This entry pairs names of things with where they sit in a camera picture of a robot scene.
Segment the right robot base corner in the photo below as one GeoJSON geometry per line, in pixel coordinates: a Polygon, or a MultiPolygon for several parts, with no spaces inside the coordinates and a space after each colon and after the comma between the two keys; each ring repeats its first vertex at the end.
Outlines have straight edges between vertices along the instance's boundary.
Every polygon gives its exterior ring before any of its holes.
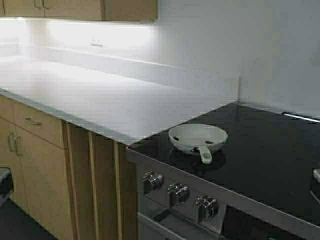
{"type": "Polygon", "coordinates": [[[320,201],[320,169],[315,168],[312,171],[310,182],[310,193],[319,202],[320,201]]]}

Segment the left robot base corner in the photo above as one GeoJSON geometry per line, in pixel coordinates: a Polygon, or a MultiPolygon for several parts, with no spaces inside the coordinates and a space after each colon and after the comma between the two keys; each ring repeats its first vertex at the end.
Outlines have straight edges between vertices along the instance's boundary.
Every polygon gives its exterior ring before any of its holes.
{"type": "Polygon", "coordinates": [[[12,172],[9,168],[0,168],[0,205],[2,206],[14,192],[12,172]]]}

